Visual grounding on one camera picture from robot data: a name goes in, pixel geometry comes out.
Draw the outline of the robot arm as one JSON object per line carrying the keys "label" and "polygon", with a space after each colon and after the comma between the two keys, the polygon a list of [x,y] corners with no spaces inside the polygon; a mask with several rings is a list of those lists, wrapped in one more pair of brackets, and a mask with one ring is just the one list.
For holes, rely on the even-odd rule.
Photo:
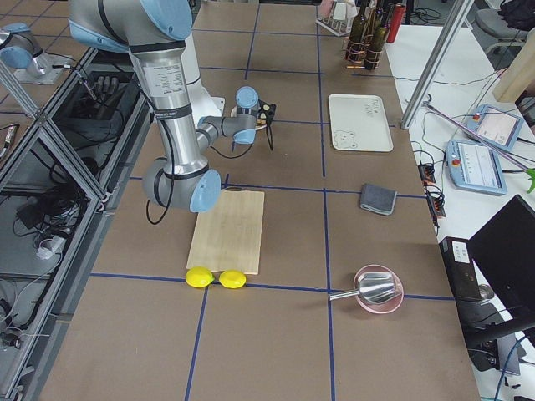
{"label": "robot arm", "polygon": [[69,12],[75,40],[130,56],[166,152],[143,179],[148,199],[165,208],[209,211],[220,195],[221,177],[204,151],[220,137],[251,145],[267,104],[243,86],[235,115],[218,112],[200,80],[187,1],[72,1]]}
{"label": "robot arm", "polygon": [[25,23],[1,27],[1,61],[23,84],[53,84],[71,68],[67,56],[47,53]]}

